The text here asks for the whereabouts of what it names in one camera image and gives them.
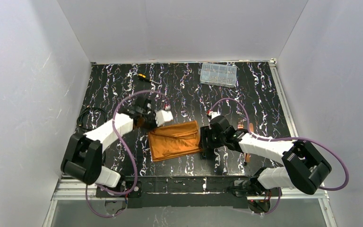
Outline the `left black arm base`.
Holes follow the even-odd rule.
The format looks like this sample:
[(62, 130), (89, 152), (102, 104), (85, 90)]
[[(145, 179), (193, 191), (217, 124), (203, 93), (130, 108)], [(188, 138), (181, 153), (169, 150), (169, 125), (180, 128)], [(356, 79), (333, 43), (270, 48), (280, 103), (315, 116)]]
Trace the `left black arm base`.
[(97, 198), (115, 198), (115, 197), (127, 197), (127, 198), (140, 198), (142, 196), (142, 182), (140, 180), (137, 181), (135, 187), (132, 187), (134, 183), (133, 177), (126, 177), (122, 179), (116, 187), (110, 188), (108, 186), (104, 186), (107, 190), (114, 191), (114, 192), (125, 192), (132, 188), (132, 191), (127, 195), (116, 195), (112, 192), (107, 192), (106, 190), (97, 187), (95, 196)]

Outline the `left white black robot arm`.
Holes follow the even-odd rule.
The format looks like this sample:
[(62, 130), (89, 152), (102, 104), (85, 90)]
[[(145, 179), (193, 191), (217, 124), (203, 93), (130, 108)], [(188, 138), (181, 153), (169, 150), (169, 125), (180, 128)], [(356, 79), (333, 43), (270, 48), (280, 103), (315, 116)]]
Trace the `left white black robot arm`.
[(150, 130), (156, 127), (158, 122), (151, 100), (138, 96), (132, 106), (122, 109), (98, 128), (71, 135), (61, 162), (61, 171), (87, 185), (114, 188), (122, 176), (104, 166), (104, 151), (118, 140), (119, 135), (137, 128)]

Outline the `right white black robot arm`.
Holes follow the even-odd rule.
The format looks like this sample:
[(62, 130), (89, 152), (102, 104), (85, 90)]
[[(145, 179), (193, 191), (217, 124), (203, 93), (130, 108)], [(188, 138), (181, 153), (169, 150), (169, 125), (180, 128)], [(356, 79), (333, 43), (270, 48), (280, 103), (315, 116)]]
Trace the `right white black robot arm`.
[(211, 118), (208, 126), (200, 128), (200, 147), (204, 153), (227, 147), (231, 151), (262, 156), (281, 164), (281, 167), (262, 167), (249, 178), (242, 191), (260, 194), (274, 188), (298, 189), (313, 195), (331, 173), (329, 162), (309, 141), (273, 141), (235, 129), (221, 115)]

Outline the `orange cloth napkin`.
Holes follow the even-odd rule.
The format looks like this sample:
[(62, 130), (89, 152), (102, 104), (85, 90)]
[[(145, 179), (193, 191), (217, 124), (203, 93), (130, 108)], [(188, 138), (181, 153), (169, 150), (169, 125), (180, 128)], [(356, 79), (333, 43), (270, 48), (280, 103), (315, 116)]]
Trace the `orange cloth napkin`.
[(196, 121), (162, 126), (148, 133), (152, 161), (158, 162), (202, 151)]

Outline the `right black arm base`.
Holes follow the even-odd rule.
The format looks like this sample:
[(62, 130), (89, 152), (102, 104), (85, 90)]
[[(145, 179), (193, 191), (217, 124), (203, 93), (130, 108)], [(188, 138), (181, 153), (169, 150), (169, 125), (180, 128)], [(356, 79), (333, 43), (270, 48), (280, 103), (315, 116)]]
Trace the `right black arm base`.
[(259, 182), (252, 183), (250, 179), (233, 181), (229, 186), (229, 191), (236, 197), (258, 196), (265, 200), (283, 195), (277, 188), (265, 189), (260, 186)]

